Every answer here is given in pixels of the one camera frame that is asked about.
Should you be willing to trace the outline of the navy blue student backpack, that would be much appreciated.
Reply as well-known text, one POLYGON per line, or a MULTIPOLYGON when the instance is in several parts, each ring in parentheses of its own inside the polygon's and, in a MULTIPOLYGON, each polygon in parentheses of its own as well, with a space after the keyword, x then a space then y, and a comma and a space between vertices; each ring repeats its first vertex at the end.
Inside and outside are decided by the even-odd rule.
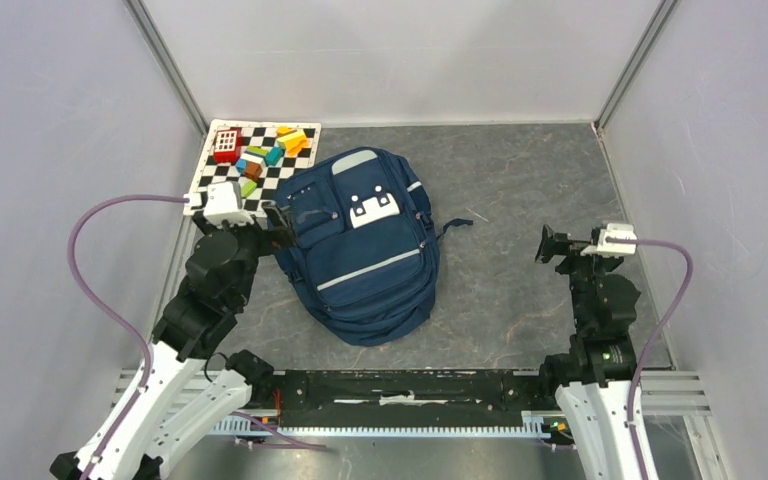
POLYGON ((296 243, 274 257, 308 313, 362 347, 400 339, 436 302, 440 242, 430 198, 408 160, 358 147, 292 175, 275 191, 296 243))

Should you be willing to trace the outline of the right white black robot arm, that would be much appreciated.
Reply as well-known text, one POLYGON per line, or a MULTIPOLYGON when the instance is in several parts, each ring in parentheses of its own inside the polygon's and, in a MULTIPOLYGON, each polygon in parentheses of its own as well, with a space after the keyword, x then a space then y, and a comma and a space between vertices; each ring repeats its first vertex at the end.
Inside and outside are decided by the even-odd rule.
POLYGON ((568 280, 574 332, 568 352, 549 355, 537 392, 565 421, 549 426, 554 438, 576 450, 589 479, 658 476, 641 412, 641 372, 629 333, 640 290, 617 274, 635 254, 630 224, 605 223, 587 240, 543 226, 536 261, 560 260, 568 280))

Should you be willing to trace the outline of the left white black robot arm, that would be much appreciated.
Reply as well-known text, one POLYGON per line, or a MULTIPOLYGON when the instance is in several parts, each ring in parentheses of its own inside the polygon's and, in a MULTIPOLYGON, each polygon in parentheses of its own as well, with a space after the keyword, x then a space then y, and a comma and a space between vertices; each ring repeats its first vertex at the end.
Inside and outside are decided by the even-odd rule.
POLYGON ((180 392, 203 369, 247 306, 260 258, 294 245, 287 211, 263 205, 268 228, 212 225, 203 214, 203 236, 185 263, 186 274, 164 307, 143 363, 99 430, 79 450, 58 455, 50 466, 57 479, 165 479, 176 464, 233 410, 266 405, 274 394, 271 367, 247 350, 195 399, 169 412, 180 392))

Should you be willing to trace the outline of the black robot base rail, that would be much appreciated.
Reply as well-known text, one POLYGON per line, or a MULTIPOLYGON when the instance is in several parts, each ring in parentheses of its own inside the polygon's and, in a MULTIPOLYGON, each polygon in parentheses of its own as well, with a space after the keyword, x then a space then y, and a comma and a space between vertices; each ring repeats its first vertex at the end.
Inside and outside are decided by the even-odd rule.
POLYGON ((539 370, 287 370, 256 383, 233 413, 288 428, 520 427, 525 412, 552 412, 555 391, 604 376, 539 370))

